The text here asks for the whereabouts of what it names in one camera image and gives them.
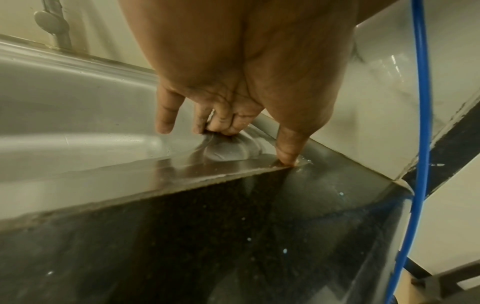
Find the blue pipe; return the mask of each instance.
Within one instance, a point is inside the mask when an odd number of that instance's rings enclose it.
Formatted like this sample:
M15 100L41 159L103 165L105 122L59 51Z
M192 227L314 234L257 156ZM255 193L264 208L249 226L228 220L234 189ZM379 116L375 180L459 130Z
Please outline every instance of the blue pipe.
M420 222L422 207L427 194L427 182L430 167L430 141L432 138L432 94L430 83L427 31L423 0L411 0L413 30L415 34L416 63L418 68L418 91L420 96L420 139L418 164L416 166L415 196L410 211L410 220L405 239L396 257L395 268L386 290L386 304L390 304L400 281L402 269L412 248Z

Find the faucet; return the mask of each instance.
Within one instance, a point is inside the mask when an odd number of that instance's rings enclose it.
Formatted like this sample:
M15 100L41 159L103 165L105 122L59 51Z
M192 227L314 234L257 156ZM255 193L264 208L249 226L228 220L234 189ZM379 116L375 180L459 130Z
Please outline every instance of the faucet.
M61 49L72 50L70 40L70 25L65 20L60 0L41 0L43 11L33 15L36 24L45 32L53 35L56 46Z

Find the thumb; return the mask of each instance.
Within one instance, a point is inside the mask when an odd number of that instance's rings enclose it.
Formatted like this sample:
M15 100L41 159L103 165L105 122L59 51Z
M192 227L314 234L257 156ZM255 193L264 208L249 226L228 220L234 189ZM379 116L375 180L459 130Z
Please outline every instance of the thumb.
M276 156L287 166L294 166L310 136L282 125L276 136Z

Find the blue hose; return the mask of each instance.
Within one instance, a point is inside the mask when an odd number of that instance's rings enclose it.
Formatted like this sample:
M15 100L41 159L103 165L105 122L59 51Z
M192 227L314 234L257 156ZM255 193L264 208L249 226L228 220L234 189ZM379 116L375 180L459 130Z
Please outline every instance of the blue hose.
M413 14L413 30L415 33L416 63L418 68L418 91L420 96L420 140L418 148L418 164L416 166L415 196L411 207L410 220L405 239L396 257L395 268L386 290L386 304L393 298L400 281L402 269L412 248L415 234L420 222L422 207L427 194L427 181L430 165L430 141L432 138L432 96L430 88L429 55L427 47L427 31L425 27L423 0L411 0Z

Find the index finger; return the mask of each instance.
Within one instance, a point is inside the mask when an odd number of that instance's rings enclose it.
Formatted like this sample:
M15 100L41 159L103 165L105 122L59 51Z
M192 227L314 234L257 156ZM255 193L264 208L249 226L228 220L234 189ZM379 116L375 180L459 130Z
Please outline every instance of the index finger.
M280 125L276 136L276 155L287 166L294 166L310 136Z
M155 129L160 134L168 134L174 128L175 120L180 107L184 103L185 96L159 85L156 90L156 100Z

